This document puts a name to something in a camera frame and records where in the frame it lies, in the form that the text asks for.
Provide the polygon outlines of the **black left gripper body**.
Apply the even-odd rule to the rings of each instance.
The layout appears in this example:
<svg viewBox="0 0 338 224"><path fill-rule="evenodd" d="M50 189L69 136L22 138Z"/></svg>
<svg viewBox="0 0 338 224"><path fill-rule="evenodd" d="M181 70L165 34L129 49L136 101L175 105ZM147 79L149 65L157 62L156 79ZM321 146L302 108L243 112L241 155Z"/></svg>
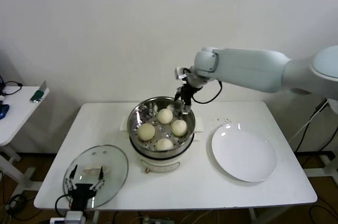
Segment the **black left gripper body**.
<svg viewBox="0 0 338 224"><path fill-rule="evenodd" d="M96 196L93 184L77 183L75 187L68 190L71 200L71 210L86 210L88 201Z"/></svg>

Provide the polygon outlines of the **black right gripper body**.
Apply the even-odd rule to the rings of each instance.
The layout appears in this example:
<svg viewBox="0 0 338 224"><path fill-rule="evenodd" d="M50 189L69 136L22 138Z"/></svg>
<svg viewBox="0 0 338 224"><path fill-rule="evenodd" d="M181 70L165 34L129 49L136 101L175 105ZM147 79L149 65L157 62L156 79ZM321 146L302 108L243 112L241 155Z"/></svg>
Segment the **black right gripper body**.
<svg viewBox="0 0 338 224"><path fill-rule="evenodd" d="M204 85L206 85L209 81L207 77L200 76L196 73L195 70L191 70L188 68L183 68L182 73L185 75L183 80L185 81L185 84L181 88L183 91L183 100L186 104L191 104L191 100L195 101L198 104L207 104L206 102L197 101L194 98L194 95L200 91Z"/></svg>

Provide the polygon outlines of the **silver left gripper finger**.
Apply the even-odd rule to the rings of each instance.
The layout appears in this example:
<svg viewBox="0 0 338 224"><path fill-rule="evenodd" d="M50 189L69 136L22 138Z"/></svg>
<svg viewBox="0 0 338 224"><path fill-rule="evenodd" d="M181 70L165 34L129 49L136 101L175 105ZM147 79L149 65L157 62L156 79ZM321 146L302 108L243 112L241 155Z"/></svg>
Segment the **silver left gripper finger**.
<svg viewBox="0 0 338 224"><path fill-rule="evenodd" d="M65 178L65 185L67 187L67 190L73 190L74 185L73 185L73 179L77 171L77 165L74 166L70 174Z"/></svg>
<svg viewBox="0 0 338 224"><path fill-rule="evenodd" d="M99 176L98 176L98 181L90 187L90 190L98 191L99 189L101 189L104 183L105 183L104 170L103 170L103 166L101 166Z"/></svg>

